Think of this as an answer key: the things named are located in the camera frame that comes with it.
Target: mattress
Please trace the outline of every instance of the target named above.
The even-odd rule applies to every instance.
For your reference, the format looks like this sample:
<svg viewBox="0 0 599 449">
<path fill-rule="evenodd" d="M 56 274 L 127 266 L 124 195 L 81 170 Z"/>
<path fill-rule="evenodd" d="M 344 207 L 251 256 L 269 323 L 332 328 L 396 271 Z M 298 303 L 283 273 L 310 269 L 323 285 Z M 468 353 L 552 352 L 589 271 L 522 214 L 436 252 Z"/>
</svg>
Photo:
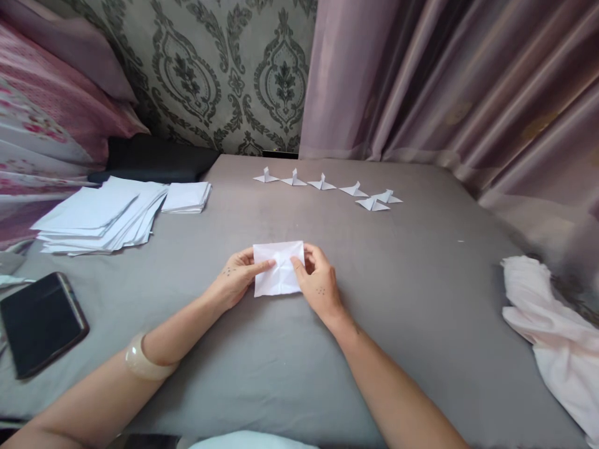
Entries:
<svg viewBox="0 0 599 449">
<path fill-rule="evenodd" d="M 372 212 L 339 190 L 253 180 L 270 173 L 400 204 Z M 28 419 L 140 331 L 199 296 L 232 253 L 304 240 L 335 266 L 355 320 L 411 375 L 472 445 L 585 448 L 538 374 L 530 345 L 504 322 L 502 258 L 521 254 L 449 173 L 425 165 L 222 155 L 199 215 L 159 215 L 150 241 L 110 256 L 39 253 L 18 276 L 67 275 L 89 335 L 27 382 L 0 359 L 0 416 Z M 250 289 L 192 349 L 130 432 L 206 438 L 268 432 L 312 445 L 384 447 L 344 357 L 300 294 Z"/>
</svg>

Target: pillow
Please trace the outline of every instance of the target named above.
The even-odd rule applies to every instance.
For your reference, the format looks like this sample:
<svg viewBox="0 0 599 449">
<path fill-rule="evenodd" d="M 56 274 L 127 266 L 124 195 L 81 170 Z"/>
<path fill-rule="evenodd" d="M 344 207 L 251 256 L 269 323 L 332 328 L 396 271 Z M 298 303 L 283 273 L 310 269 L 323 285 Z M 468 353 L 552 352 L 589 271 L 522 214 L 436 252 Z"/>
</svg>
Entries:
<svg viewBox="0 0 599 449">
<path fill-rule="evenodd" d="M 82 17 L 48 20 L 18 0 L 0 1 L 0 14 L 37 45 L 87 76 L 115 100 L 137 104 L 106 38 Z"/>
<path fill-rule="evenodd" d="M 101 183 L 110 176 L 164 184 L 197 182 L 220 154 L 209 148 L 167 142 L 149 134 L 108 139 L 106 170 L 92 173 L 90 182 Z"/>
</svg>

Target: black phone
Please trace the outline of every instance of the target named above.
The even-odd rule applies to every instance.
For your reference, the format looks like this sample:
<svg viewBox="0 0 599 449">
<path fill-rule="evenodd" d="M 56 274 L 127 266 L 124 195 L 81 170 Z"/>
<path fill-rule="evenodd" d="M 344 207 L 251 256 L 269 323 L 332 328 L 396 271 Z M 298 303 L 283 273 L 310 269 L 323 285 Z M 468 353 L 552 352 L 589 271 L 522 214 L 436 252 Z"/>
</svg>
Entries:
<svg viewBox="0 0 599 449">
<path fill-rule="evenodd" d="M 17 379 L 39 373 L 89 333 L 66 276 L 52 273 L 0 301 Z"/>
</svg>

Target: bangle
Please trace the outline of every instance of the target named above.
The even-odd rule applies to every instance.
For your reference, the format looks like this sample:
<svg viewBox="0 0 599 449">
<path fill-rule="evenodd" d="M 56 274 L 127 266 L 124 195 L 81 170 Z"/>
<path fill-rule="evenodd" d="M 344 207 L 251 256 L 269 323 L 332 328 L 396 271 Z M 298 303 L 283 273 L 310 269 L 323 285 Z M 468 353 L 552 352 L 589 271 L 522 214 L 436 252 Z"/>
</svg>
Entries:
<svg viewBox="0 0 599 449">
<path fill-rule="evenodd" d="M 133 374 L 145 380 L 164 380 L 175 372 L 179 362 L 169 366 L 160 366 L 152 363 L 142 351 L 142 341 L 144 334 L 139 334 L 131 340 L 127 353 L 125 354 L 125 363 L 127 368 Z"/>
</svg>

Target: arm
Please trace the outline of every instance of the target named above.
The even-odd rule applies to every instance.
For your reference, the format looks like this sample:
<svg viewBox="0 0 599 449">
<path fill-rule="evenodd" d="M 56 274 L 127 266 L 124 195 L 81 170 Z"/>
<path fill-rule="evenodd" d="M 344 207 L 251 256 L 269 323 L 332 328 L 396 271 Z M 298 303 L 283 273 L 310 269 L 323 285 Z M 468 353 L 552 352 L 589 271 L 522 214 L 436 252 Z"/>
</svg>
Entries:
<svg viewBox="0 0 599 449">
<path fill-rule="evenodd" d="M 389 448 L 468 448 L 415 381 L 352 320 L 341 304 L 335 269 L 322 250 L 310 244 L 304 249 L 306 267 L 292 259 L 299 286 L 339 343 Z"/>
<path fill-rule="evenodd" d="M 255 265 L 251 248 L 234 254 L 204 295 L 144 337 L 145 356 L 164 366 L 181 360 L 218 318 L 240 301 L 256 274 L 273 265 L 274 261 Z M 2 449 L 106 447 L 163 382 L 134 375 L 125 364 L 123 350 L 33 418 Z"/>
</svg>

